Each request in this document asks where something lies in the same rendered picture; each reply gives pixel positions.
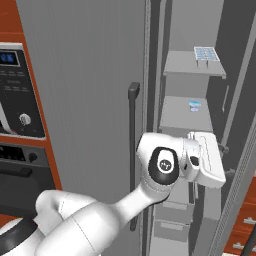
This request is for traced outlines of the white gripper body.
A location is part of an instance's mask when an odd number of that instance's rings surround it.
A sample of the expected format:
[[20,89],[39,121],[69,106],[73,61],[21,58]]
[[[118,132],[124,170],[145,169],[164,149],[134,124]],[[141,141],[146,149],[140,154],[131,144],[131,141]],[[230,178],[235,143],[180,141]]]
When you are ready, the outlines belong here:
[[194,138],[200,146],[196,182],[208,188],[221,188],[226,182],[226,177],[216,136],[213,133],[196,132]]

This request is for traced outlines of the grey freezer shelf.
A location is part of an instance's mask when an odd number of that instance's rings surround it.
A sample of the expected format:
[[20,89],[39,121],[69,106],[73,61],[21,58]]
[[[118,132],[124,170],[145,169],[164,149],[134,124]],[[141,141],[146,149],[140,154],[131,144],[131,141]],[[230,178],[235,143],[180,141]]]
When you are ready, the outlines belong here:
[[196,74],[206,76],[217,76],[226,78],[226,72],[220,61],[199,60],[195,58],[194,52],[169,51],[164,68],[164,75]]
[[[195,112],[190,110],[189,103],[191,101],[200,103],[199,109]],[[207,100],[204,98],[166,96],[163,102],[160,127],[212,132]]]

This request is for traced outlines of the grey freezer door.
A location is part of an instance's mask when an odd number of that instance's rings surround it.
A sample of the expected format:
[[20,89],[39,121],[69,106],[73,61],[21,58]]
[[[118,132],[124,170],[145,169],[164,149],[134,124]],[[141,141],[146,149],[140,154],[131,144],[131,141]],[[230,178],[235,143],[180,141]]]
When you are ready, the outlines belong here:
[[208,256],[221,256],[256,170],[256,0],[224,0],[216,51],[226,72],[209,80],[207,100],[224,172],[221,217]]

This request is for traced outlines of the grey freezer drawer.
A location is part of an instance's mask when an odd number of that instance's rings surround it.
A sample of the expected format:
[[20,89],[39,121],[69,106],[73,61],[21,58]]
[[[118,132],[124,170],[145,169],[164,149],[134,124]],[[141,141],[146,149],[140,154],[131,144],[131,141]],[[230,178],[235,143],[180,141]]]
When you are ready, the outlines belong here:
[[194,205],[164,201],[155,206],[154,236],[186,242],[193,220]]

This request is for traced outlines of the blue ice cube tray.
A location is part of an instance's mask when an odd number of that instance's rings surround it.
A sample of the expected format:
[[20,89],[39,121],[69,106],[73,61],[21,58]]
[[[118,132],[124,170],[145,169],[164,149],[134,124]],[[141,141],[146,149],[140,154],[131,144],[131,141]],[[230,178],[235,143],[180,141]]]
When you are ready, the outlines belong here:
[[214,63],[220,61],[214,47],[201,47],[194,48],[195,60],[198,68],[209,68]]

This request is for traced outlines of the grey freezer compartment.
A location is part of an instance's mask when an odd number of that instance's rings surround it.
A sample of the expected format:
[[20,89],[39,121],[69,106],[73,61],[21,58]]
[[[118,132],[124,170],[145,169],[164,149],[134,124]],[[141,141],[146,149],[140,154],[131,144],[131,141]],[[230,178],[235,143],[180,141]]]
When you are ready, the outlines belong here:
[[[211,77],[196,74],[164,75],[169,51],[194,52],[212,47],[217,40],[224,0],[146,0],[144,98],[145,129],[185,137],[191,131],[161,128],[166,96],[204,98]],[[220,190],[180,177],[169,198],[193,204],[193,220],[186,242],[154,236],[155,205],[143,213],[142,256],[208,256],[221,216]]]

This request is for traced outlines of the grey fridge door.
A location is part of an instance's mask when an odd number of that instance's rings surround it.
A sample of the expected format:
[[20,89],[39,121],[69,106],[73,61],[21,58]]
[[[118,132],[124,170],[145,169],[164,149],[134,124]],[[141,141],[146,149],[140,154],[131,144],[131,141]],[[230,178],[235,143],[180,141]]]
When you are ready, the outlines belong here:
[[145,0],[16,0],[64,190],[115,203],[129,169],[131,83],[143,81]]

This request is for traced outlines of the white and blue yogurt cup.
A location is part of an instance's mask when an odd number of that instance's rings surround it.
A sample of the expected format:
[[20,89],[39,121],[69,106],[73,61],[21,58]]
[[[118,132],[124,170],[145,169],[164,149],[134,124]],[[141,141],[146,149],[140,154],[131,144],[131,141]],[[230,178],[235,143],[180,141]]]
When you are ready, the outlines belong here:
[[201,103],[199,101],[190,100],[189,107],[191,112],[198,112],[201,107]]

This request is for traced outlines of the orange drawer cabinet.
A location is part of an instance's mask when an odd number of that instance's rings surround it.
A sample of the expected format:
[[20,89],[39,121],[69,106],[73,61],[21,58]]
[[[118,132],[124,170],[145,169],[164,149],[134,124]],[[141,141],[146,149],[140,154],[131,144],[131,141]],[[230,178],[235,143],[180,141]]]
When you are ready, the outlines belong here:
[[240,254],[256,224],[256,194],[247,192],[224,251]]

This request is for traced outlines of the white microwave knob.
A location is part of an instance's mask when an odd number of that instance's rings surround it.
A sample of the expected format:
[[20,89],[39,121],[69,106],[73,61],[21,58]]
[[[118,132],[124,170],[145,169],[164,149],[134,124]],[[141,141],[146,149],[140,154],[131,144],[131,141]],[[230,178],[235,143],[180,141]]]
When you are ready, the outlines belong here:
[[19,119],[21,124],[24,126],[29,125],[31,123],[31,117],[26,113],[21,114],[19,116]]

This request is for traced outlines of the orange cabinet housing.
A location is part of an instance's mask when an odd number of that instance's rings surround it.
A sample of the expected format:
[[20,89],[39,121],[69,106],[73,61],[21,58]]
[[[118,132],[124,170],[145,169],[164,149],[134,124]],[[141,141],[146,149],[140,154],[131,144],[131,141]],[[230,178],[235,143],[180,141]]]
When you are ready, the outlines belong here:
[[[49,136],[48,128],[46,125],[46,119],[43,113],[39,91],[36,85],[36,80],[35,80],[35,76],[32,68],[32,63],[30,60],[30,56],[28,53],[26,39],[25,39],[23,28],[22,28],[22,23],[21,23],[18,7],[16,4],[16,0],[0,0],[0,42],[21,43],[23,45],[28,69],[29,69],[31,80],[33,83],[35,97],[37,100],[44,132],[45,132],[44,139],[11,136],[11,135],[0,133],[0,143],[44,148],[47,159],[48,159],[48,163],[50,166],[50,170],[52,173],[52,177],[54,180],[54,184],[55,184],[54,189],[61,189],[62,185],[61,185],[56,161],[53,154],[50,136]],[[19,217],[0,214],[0,227],[4,226],[8,222],[16,218],[19,218]]]

